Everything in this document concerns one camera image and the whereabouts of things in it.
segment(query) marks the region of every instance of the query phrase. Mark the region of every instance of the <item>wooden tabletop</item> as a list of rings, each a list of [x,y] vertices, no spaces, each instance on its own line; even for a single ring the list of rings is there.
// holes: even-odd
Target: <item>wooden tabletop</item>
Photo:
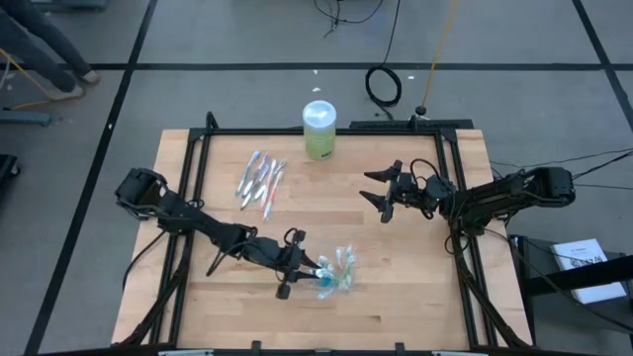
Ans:
[[[187,135],[163,132],[153,168],[174,191]],[[482,133],[458,131],[458,139],[467,185],[490,182]],[[269,222],[262,221],[254,206],[241,212],[233,195],[254,150],[288,161]],[[450,157],[447,144],[445,150]],[[433,138],[423,136],[339,136],[334,155],[315,162],[306,157],[301,136],[214,135],[202,193],[204,212],[222,222],[257,225],[259,235],[282,244],[288,228],[303,229],[303,248],[312,259],[320,254],[334,258],[337,246],[351,244],[357,258],[356,284],[349,293],[320,301],[318,289],[301,281],[292,285],[289,300],[280,301],[275,299],[279,282],[274,272],[243,260],[227,258],[206,277],[217,249],[197,233],[178,346],[250,348],[251,341],[260,340],[267,349],[394,349],[396,342],[404,342],[409,350],[468,349],[455,264],[444,250],[446,221],[428,221],[415,209],[396,207],[392,221],[380,223],[375,208],[358,194],[387,191],[386,184],[365,178],[364,171],[384,170],[396,159],[406,167],[415,158],[437,164],[436,157]],[[448,161],[452,174],[452,160]],[[420,164],[415,173],[428,176],[432,171]],[[501,223],[492,222],[489,228],[505,234]],[[135,255],[158,233],[156,222],[141,223]],[[141,258],[130,274],[113,341],[130,334],[154,302],[166,240]],[[487,234],[479,237],[479,245],[491,301],[519,337],[530,342],[507,243]],[[481,315],[474,298],[473,304],[476,315]],[[171,312],[168,306],[162,340]],[[483,323],[476,319],[480,343],[485,343]]]

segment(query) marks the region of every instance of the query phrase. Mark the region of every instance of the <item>plastic bag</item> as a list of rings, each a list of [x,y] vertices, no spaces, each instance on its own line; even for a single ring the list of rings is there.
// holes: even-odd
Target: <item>plastic bag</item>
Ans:
[[[350,291],[354,286],[354,263],[356,256],[352,250],[352,245],[336,248],[336,264],[327,257],[318,257],[317,265],[320,269],[315,270],[318,277],[318,285],[323,291],[318,293],[318,298],[323,300],[334,291]]]

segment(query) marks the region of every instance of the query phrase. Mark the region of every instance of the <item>black metal frame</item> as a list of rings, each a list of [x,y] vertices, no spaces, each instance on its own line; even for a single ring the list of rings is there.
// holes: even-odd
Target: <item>black metal frame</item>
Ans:
[[[455,130],[458,129],[472,129],[473,124],[470,120],[453,120],[453,121],[430,121],[422,122],[411,118],[408,122],[355,122],[350,125],[350,129],[339,129],[336,131],[337,135],[422,135],[430,136],[434,138],[435,147],[437,150],[437,159],[439,162],[440,174],[443,177],[448,178],[448,165],[446,162],[446,154],[444,151],[444,140],[450,144],[452,153],[453,165],[455,167],[455,175],[457,177],[457,185],[459,189],[466,189],[466,179],[464,177],[464,171],[461,162],[461,156],[459,153],[459,146],[457,142],[457,135]],[[190,129],[189,138],[187,142],[187,149],[185,151],[184,163],[181,172],[180,186],[178,188],[178,194],[181,197],[186,195],[187,182],[189,180],[191,172],[191,164],[193,162],[194,148],[197,141],[201,138],[203,142],[200,160],[198,163],[198,174],[194,186],[193,199],[199,200],[202,193],[202,184],[204,182],[205,168],[209,156],[209,147],[212,135],[300,135],[303,134],[302,128],[290,128],[290,129],[220,129],[216,120],[211,113],[207,114],[207,126],[203,129]],[[170,279],[171,271],[173,269],[174,255],[177,249],[177,235],[171,235],[169,237],[169,243],[165,254],[165,261],[163,264],[162,277],[159,287],[159,294],[164,290],[167,282]],[[193,234],[187,234],[185,236],[185,244],[192,247]],[[455,250],[461,249],[459,237],[453,238],[453,248]],[[484,279],[484,272],[482,267],[481,256],[479,252],[479,246],[476,243],[471,242],[471,260],[473,264],[474,274],[478,281],[478,285],[484,293],[487,295],[486,281]],[[183,256],[183,258],[190,259],[191,256]],[[170,344],[177,344],[178,335],[180,331],[180,320],[182,318],[182,310],[184,304],[184,296],[186,292],[187,278],[183,279],[182,284],[178,287],[176,292],[176,299],[174,303],[174,313],[170,322],[169,338]],[[468,336],[469,347],[472,349],[479,346],[477,326],[475,324],[475,317],[473,314],[473,305],[470,297],[470,292],[466,284],[460,280],[460,296],[462,300],[462,306],[464,310],[464,323]],[[152,328],[149,342],[152,344],[158,343],[160,329],[163,322],[163,315],[160,315]],[[486,327],[486,336],[489,346],[497,346],[497,335],[495,328],[490,320],[484,315],[484,322]]]

